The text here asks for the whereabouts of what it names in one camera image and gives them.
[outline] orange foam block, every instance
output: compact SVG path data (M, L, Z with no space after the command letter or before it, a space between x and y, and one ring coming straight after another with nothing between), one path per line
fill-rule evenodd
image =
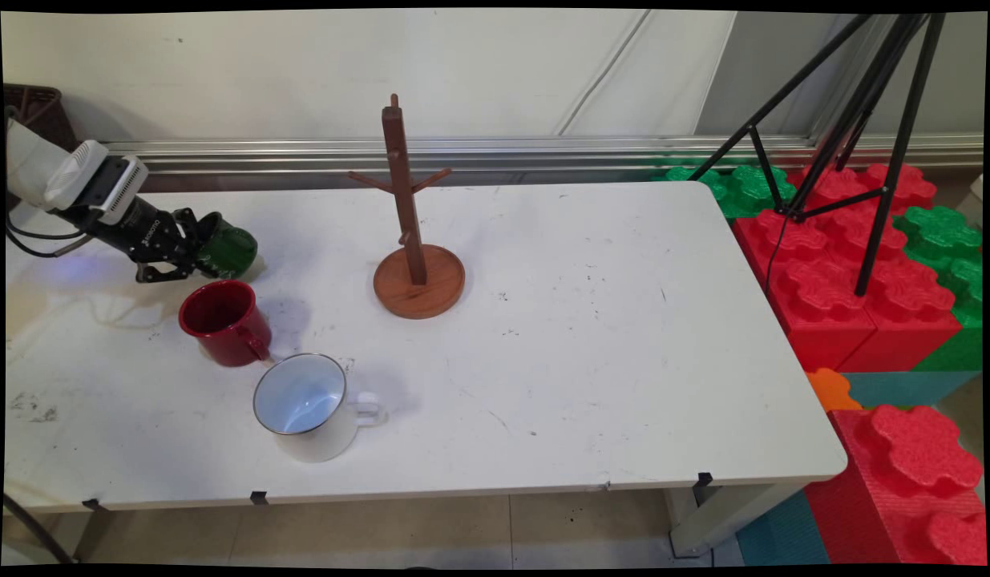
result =
M822 410L829 413L831 410L860 410L861 403L851 398L851 381L833 369L818 369L814 373L806 373L809 383L816 391L818 402L822 403Z

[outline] black cable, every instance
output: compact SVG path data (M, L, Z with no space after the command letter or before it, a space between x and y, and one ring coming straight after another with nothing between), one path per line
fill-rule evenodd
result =
M816 183L816 185L814 185L813 188L814 189L821 188L822 185L824 185L826 183L826 180L828 180L832 175L833 175L833 171L826 172L826 175L823 176L822 182ZM766 267L766 296L767 297L769 296L769 291L770 291L770 278L772 278L772 276L773 276L773 260L776 260L776 253L777 252L780 252L780 245L783 244L783 233L786 232L786 230L787 230L787 220L790 220L790 216L792 215L792 213L793 213L793 211L791 209L791 206L788 204L787 205L787 216L784 216L784 218L783 218L783 226L780 227L780 238L778 238L776 240L776 248L773 249L773 255L770 256L770 258L769 258L769 266Z
M783 233L787 230L787 220L790 220L790 215L792 211L787 209L787 216L784 216L783 226L780 227L780 238L776 241L776 248L773 249L773 255L769 258L769 266L766 267L766 296L769 296L769 282L770 278L773 276L773 260L776 259L776 253L780 252L780 244L783 244Z
M65 563L65 565L70 565L70 563L74 562L71 556L67 555L67 552L63 550L63 547L60 547L59 543L52 538L52 535L45 530L42 523L35 521L35 518L28 511L25 511L21 505L18 505L17 501L11 499L7 493L3 493L3 506L10 509L11 514L14 514L15 518L18 518L18 521L23 523L46 549L49 549L49 552L56 558L56 561Z
M85 231L79 230L77 232L72 232L71 234L40 234L37 232L28 232L27 230L21 230L14 226L14 222L10 220L10 212L6 214L6 226L10 230L18 233L19 235L26 236L29 238L44 238L44 240L72 240L72 238L78 238L84 236Z
M28 252L29 255L31 256L37 256L40 259L55 259L57 256L59 256L59 255L54 255L54 253L52 252L32 251L32 249L28 248L28 246L25 246L25 244L22 241L18 240L18 237L14 236L14 234L10 232L10 227L6 228L6 237L10 238L10 241L14 242L14 244L16 244L18 248L20 248L24 252Z

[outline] mug tree base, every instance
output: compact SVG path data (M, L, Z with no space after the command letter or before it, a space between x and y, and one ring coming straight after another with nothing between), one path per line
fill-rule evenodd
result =
M405 248L381 260L374 274L377 298L397 317L436 317L455 305L463 293L466 269L459 257L433 244L424 244L422 252L427 263L427 284L413 284Z

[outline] red foam block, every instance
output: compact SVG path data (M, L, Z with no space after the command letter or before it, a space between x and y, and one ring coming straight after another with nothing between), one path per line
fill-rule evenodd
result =
M805 178L806 169L802 171L802 179ZM814 186L812 193L807 198L805 209L806 211L812 211L814 208L825 207L825 205L832 204L838 200L844 200L844 198L850 198L868 191L869 189L861 183L858 175L850 168L844 168L843 171L835 171L832 167L828 167L824 169L818 180L816 180L816 186ZM832 213L824 212L822 215L813 216L813 218L822 223L825 220L829 220Z
M886 164L872 164L865 172L858 174L858 180L867 190L875 190L883 186L887 179ZM892 215L902 215L909 207L933 208L933 197L937 194L937 185L923 180L923 172L908 164L901 165L901 174L897 178L897 189L894 190L894 202L891 204ZM865 205L876 208L878 200L868 200Z
M778 215L772 209L759 212L753 219L736 219L733 221L733 236L737 237L744 251L744 257L751 265L759 284L766 282L766 268L769 258L776 251L776 244L783 228L784 216ZM818 230L812 220L805 223L795 223L787 220L787 228L783 233L783 244L776 252L773 260L773 280L795 260L826 259L826 235Z
M854 277L832 260L796 260L773 274L770 304L807 372L840 366L875 333Z
M838 208L830 214L831 217L819 225L828 240L826 252L835 262L857 271L862 266L865 247L872 234L875 209L855 204ZM887 216L887 226L883 227L883 236L879 238L876 260L904 258L904 245L907 242L908 236L895 229L894 220Z
M847 468L805 496L832 563L986 565L982 465L928 406L832 410Z
M961 330L953 306L954 293L937 284L935 270L907 258L877 260L865 300L876 331L838 371L912 370Z

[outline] tripod leg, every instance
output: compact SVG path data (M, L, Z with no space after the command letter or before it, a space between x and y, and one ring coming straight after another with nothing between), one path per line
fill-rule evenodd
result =
M836 158L836 171L842 171L847 165L847 161L850 159L851 153L855 152L855 146L858 145L858 139L862 138L862 132L865 131L865 125L868 124L869 118L872 116L872 111L875 110L877 103L879 103L879 99L882 98L883 92L887 89L887 84L890 82L891 76L894 76L894 71L897 70L897 63L901 62L905 49L908 48L908 44L911 42L912 38L915 37L915 33L919 32L919 29L923 26L923 23L924 20L919 21L911 35L905 38L904 42L902 42L898 47L897 58L894 59L894 66L890 66L890 70L884 71L882 81L880 81L879 86L875 88L875 92L869 96L868 103L865 105L865 111L862 112L860 117L858 117L858 124L856 125L854 131L851 132L851 137L847 140L846 145L843 145L842 152L840 152L840 155Z
M818 51L817 55L813 56L813 58L807 62L806 65L803 66L793 78L791 78L791 80L787 81L787 84L784 84L776 95L773 95L773 98L766 101L765 105L762 105L762 108L759 108L758 112L752 114L751 118L749 118L747 122L741 124L739 131L730 136L728 141L719 147L719 150L716 150L712 156L708 158L708 160L706 160L700 167L697 168L696 171L693 172L692 175L690 175L688 180L700 179L701 176L703 176L705 172L712 167L712 165L725 156L725 154L728 153L729 150L736 145L736 143L741 142L741 139L748 134L748 127L753 127L755 124L758 124L758 122L761 122L762 118L765 118L767 114L773 112L773 109L776 108L778 103L783 101L784 98L787 98L787 95L794 91L794 88L798 87L798 84L802 83L807 76L812 74L814 69L818 68L818 65L825 62L826 59L829 58L829 55L833 54L833 52L835 52L836 49L838 49L840 45L842 45L844 41L851 36L851 34L856 32L858 28L861 28L870 16L871 14L858 14L855 16L853 21L848 22L847 26L844 26L843 30L841 30L838 35L834 36L832 40L826 43L822 50Z
M858 273L858 284L855 293L864 297L868 290L869 278L872 275L872 265L875 264L876 253L879 251L879 240L883 237L883 227L887 225L890 206L894 203L894 190L901 176L901 165L904 155L908 153L908 141L911 139L911 129L915 126L915 117L919 114L919 103L923 99L923 89L930 75L930 65L937 51L937 41L940 40L940 29L943 28L945 14L933 14L930 25L926 29L926 39L919 54L919 63L915 65L915 76L911 78L911 89L908 91L908 101L904 105L901 125L897 129L897 139L894 142L894 153L891 154L890 167L887 169L887 182L883 183L883 196L879 197L879 208L876 209L875 220L872 220L872 231L869 234L869 244L865 247L865 258L862 269Z
M847 102L847 106L840 113L830 134L826 135L822 146L818 148L818 154L812 162L812 167L809 168L809 174L805 176L802 186L798 187L798 193L794 194L794 197L790 201L789 208L791 211L798 212L805 207L807 195L809 195L812 187L816 185L823 169L833 159L833 155L836 154L836 149L838 149L838 146L843 141L844 136L851 130L851 124L862 114L866 99L869 95L872 95L873 88L876 87L877 82L883 77L883 71L886 70L886 66L897 55L897 47L901 45L901 42L906 36L912 33L916 23L920 19L920 14L901 14L897 16L897 21L894 22L890 33L884 38L879 52L872 59L872 63L869 63L869 68L865 70L865 74L858 83L858 87L855 88L854 94L851 95L850 101Z

